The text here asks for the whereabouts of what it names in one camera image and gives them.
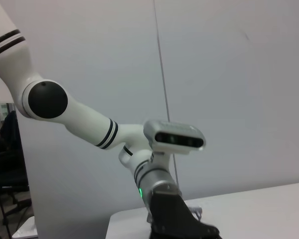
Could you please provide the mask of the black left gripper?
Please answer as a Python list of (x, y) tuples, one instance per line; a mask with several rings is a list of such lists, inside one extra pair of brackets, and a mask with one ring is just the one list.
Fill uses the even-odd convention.
[(219, 239), (220, 231), (202, 223), (178, 193), (154, 191), (149, 203), (150, 239)]

